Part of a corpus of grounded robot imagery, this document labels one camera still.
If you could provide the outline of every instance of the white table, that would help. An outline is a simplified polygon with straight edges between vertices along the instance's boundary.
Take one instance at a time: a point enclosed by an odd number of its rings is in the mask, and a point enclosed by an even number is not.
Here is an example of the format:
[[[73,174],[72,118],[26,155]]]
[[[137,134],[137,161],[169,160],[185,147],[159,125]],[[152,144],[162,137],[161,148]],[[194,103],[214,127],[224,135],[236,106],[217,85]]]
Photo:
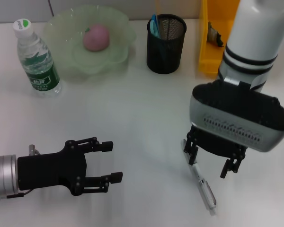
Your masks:
[[[34,95],[17,58],[11,24],[0,24],[0,155],[54,153],[67,140],[97,136],[113,152],[86,155],[88,176],[123,171],[108,193],[74,197],[63,186],[0,202],[0,227],[275,227],[284,226],[284,140],[271,152],[246,152],[239,172],[220,173],[225,158],[203,150],[198,162],[217,199],[206,210],[180,141],[190,129],[197,20],[187,20],[180,68],[158,75],[146,65],[146,21],[132,21],[129,60],[101,78],[63,81],[52,99]],[[39,33],[44,23],[34,24]],[[284,45],[263,92],[284,106]]]

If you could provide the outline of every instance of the black mesh pen holder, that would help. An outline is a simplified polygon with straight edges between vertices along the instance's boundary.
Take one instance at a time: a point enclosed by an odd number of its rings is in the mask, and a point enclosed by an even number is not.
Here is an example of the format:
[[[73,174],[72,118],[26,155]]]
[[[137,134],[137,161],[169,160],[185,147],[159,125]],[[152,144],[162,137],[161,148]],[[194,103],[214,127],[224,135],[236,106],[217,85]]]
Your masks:
[[[160,37],[147,24],[147,66],[159,74],[168,74],[179,68],[186,24],[183,19],[172,14],[158,15]]]

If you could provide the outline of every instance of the yellow container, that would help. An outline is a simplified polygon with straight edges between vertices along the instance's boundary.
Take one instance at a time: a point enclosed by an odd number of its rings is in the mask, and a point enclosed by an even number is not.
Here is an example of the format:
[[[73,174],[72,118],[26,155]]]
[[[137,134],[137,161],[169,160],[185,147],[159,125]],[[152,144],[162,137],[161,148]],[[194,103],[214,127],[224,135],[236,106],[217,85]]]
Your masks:
[[[216,78],[225,47],[217,47],[208,43],[208,22],[219,32],[224,46],[231,33],[233,20],[236,16],[240,0],[202,0],[199,29],[201,47],[198,70],[210,78]]]

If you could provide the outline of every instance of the water bottle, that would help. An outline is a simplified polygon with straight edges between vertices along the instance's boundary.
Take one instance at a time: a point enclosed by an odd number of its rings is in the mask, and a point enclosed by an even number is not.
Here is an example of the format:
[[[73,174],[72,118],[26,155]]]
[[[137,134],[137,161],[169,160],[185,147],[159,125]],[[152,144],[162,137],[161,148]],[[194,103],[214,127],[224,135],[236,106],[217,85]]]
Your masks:
[[[47,45],[27,19],[15,21],[13,28],[18,38],[18,57],[33,88],[41,97],[58,95],[62,85]]]

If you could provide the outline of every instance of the wall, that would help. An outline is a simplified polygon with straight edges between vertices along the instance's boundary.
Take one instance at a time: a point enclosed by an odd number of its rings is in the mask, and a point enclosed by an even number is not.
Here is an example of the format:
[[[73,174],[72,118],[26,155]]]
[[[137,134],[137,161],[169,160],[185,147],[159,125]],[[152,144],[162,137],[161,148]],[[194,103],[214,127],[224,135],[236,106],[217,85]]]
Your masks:
[[[155,12],[155,0],[50,0],[53,13],[81,4],[107,5],[129,16],[130,19],[149,19]],[[182,18],[197,18],[201,0],[160,0],[161,12]],[[27,18],[33,22],[48,21],[52,17],[48,0],[0,0],[0,23]]]

